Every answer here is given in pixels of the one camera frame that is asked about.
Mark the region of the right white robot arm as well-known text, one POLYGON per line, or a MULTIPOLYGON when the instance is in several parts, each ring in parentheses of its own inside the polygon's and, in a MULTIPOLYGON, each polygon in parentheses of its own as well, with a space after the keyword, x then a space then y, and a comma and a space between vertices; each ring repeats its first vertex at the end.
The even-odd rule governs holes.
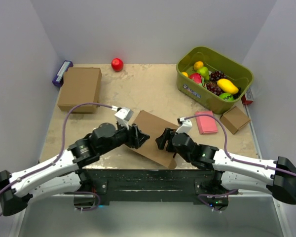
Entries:
POLYGON ((158 149, 179 154, 200 170, 213 171, 215 177, 207 187, 209 192, 253 190, 296 205, 296 167, 288 158, 264 160, 227 153, 217 147, 197 144, 186 133, 170 128, 155 141, 158 149))

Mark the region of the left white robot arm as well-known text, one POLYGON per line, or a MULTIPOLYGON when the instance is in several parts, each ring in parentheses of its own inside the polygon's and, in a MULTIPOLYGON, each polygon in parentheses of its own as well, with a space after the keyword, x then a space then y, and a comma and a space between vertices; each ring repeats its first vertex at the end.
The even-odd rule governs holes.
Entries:
POLYGON ((90 192, 92 181, 80 177, 80 169, 97 162, 101 155, 121 145, 138 149, 149 138, 136 124, 124 127, 103 123, 54 158, 19 172, 1 171, 0 205, 3 216, 19 213, 34 200, 53 194, 90 192))

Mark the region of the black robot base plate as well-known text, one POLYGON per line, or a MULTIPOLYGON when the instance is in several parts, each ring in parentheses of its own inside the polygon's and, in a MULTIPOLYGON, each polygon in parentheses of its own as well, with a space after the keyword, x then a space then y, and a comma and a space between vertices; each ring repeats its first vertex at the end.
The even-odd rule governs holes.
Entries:
POLYGON ((220 186, 215 171, 198 169, 82 169, 77 172, 82 192, 95 192, 100 205, 111 202, 208 203, 224 210, 229 190, 220 186))

